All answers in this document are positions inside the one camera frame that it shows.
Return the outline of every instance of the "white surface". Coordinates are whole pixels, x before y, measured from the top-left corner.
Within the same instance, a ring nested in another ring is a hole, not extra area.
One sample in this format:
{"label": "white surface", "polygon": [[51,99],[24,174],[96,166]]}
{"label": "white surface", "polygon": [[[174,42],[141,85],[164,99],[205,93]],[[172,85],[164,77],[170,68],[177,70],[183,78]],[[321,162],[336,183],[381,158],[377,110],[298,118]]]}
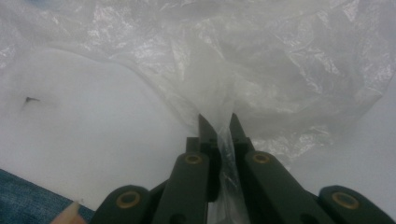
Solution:
{"label": "white surface", "polygon": [[[43,77],[49,70],[53,76]],[[122,185],[161,183],[186,137],[196,135],[119,65],[48,49],[3,78],[0,167],[91,209]],[[291,173],[313,193],[330,185],[355,189],[396,219],[395,94],[393,80],[344,139],[308,151]],[[40,101],[26,104],[26,97]]]}
{"label": "white surface", "polygon": [[0,82],[0,168],[91,209],[123,185],[163,182],[195,136],[119,65],[57,49],[20,65]]}
{"label": "white surface", "polygon": [[354,189],[396,220],[396,80],[385,96],[331,148],[311,150],[290,172],[315,194],[323,187]]}

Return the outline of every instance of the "clear plastic sheet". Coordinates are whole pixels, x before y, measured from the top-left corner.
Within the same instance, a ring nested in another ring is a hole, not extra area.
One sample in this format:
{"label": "clear plastic sheet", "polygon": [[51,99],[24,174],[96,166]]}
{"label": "clear plastic sheet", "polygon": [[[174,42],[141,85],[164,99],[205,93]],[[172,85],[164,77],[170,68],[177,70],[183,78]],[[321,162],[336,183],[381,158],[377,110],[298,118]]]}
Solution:
{"label": "clear plastic sheet", "polygon": [[45,48],[136,71],[192,130],[201,113],[218,131],[223,216],[210,222],[248,223],[231,114],[258,150],[285,164],[331,144],[395,73],[395,8],[391,0],[3,0],[0,78],[4,85],[8,70]]}

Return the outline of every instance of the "small dark speck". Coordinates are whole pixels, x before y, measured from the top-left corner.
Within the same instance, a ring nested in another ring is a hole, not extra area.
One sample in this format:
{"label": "small dark speck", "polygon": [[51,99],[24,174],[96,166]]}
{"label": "small dark speck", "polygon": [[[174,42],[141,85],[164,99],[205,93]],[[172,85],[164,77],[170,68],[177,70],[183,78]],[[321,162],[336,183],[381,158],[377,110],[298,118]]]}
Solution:
{"label": "small dark speck", "polygon": [[26,97],[25,104],[28,104],[29,102],[33,102],[33,101],[40,102],[40,100],[36,98]]}

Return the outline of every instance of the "blue jeans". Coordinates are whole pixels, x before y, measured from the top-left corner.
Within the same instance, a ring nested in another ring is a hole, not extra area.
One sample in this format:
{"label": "blue jeans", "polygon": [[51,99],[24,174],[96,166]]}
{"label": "blue jeans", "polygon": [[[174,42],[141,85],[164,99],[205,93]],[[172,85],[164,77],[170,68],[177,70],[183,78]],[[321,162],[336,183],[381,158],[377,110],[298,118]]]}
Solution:
{"label": "blue jeans", "polygon": [[[72,201],[0,169],[0,223],[50,223]],[[93,211],[81,206],[89,222]]]}

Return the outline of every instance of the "wrinkled plastic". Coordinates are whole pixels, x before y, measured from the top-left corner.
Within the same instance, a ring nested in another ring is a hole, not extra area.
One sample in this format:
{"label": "wrinkled plastic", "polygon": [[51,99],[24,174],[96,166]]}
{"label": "wrinkled plastic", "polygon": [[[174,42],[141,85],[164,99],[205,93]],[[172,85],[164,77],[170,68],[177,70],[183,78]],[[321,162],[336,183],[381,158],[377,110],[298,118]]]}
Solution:
{"label": "wrinkled plastic", "polygon": [[3,0],[0,77],[40,48],[136,71],[192,130],[201,113],[218,131],[211,222],[248,223],[231,114],[286,164],[330,144],[395,73],[395,15],[391,0]]}

